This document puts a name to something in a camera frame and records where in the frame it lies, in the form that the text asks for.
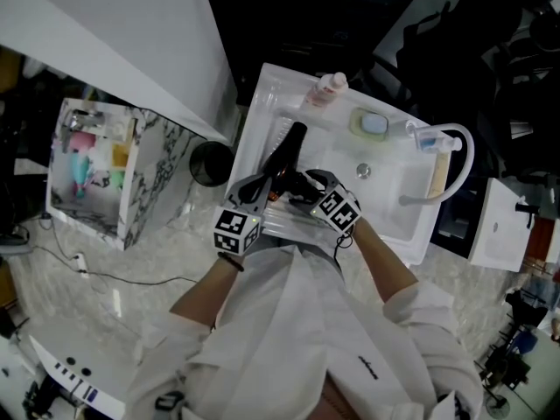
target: marble cabinet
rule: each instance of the marble cabinet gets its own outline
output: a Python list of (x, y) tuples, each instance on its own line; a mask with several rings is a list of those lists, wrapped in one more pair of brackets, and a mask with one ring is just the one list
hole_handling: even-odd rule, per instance
[[(88, 145), (78, 143), (76, 149), (72, 136), (77, 131), (95, 135), (93, 154)], [(120, 167), (99, 165), (103, 161), (98, 157), (107, 152), (100, 145), (107, 138), (116, 139), (115, 148), (122, 146), (128, 153), (128, 160), (111, 164)], [(125, 250), (181, 215), (193, 185), (189, 158), (202, 141), (148, 109), (65, 99), (52, 141), (46, 209), (80, 231)], [(112, 158), (115, 154), (115, 150), (109, 153)], [(89, 167), (82, 188), (74, 162), (84, 159)]]

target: sink drain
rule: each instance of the sink drain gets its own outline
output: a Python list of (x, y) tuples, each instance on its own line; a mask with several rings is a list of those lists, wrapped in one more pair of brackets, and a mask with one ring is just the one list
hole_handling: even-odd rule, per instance
[(356, 176), (359, 179), (367, 179), (371, 175), (371, 168), (368, 164), (359, 164), (356, 167)]

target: faucet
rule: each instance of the faucet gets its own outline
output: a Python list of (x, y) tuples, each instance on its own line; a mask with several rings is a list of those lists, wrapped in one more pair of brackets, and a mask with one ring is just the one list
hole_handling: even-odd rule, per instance
[(420, 204), (424, 206), (428, 205), (435, 205), (441, 204), (443, 201), (448, 200), (455, 192), (465, 183), (466, 178), (473, 167), (474, 161), (474, 141), (473, 136), (469, 132), (469, 130), (460, 124), (456, 124), (454, 122), (447, 123), (447, 124), (439, 124), (438, 126), (426, 126), (424, 128), (418, 128), (414, 122), (407, 121), (406, 122), (406, 133), (409, 137), (418, 137), (422, 134), (434, 134), (444, 130), (456, 130), (463, 134), (466, 140), (466, 159), (465, 164), (463, 165), (463, 169), (455, 179), (449, 188), (447, 188), (444, 192), (439, 194), (438, 196), (434, 196), (433, 198), (412, 198), (407, 195), (402, 195), (399, 198), (399, 203), (402, 206), (410, 206), (412, 204)]

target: white panel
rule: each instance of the white panel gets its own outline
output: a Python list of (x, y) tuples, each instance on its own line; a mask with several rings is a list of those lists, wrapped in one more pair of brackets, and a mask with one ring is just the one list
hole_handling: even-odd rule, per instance
[(488, 180), (470, 264), (519, 272), (531, 234), (527, 228), (529, 215), (515, 211), (519, 200), (498, 179)]
[(48, 0), (0, 0), (0, 44), (138, 107), (153, 109), (204, 137), (226, 140), (183, 102)]
[[(31, 343), (46, 372), (58, 384), (110, 418), (123, 416), (135, 369), (132, 362), (118, 360), (108, 348), (97, 348), (75, 323), (63, 318), (51, 318), (33, 327)], [(84, 368), (91, 374), (84, 374)]]
[(237, 92), (208, 0), (49, 1), (205, 122), (235, 126)]

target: sink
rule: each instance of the sink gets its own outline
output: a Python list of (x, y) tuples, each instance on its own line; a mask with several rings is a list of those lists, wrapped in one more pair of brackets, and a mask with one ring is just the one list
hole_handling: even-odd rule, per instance
[[(358, 177), (360, 164), (368, 165), (369, 177)], [(350, 134), (337, 136), (321, 168), (334, 173), (354, 194), (379, 235), (408, 242), (416, 232), (422, 207), (401, 206), (399, 197), (426, 197), (434, 165), (434, 157), (418, 152), (413, 139), (373, 143)]]
[[(380, 237), (406, 263), (419, 264), (431, 238), (439, 205), (401, 206), (403, 194), (425, 198), (434, 195), (434, 176), (444, 185), (448, 157), (417, 151), (412, 139), (388, 139), (374, 143), (347, 128), (356, 107), (386, 116), (391, 126), (413, 120), (426, 123), (374, 98), (348, 90), (320, 116), (298, 110), (305, 93), (317, 81), (312, 76), (265, 64), (248, 112), (235, 156), (229, 185), (256, 173), (266, 157), (279, 145), (292, 123), (300, 121), (308, 132), (297, 168), (304, 172), (320, 168), (333, 172), (358, 199), (363, 216)], [(366, 164), (367, 178), (357, 168)], [(338, 235), (329, 227), (306, 217), (288, 203), (284, 195), (269, 202), (264, 212), (264, 233), (306, 242), (332, 251)]]

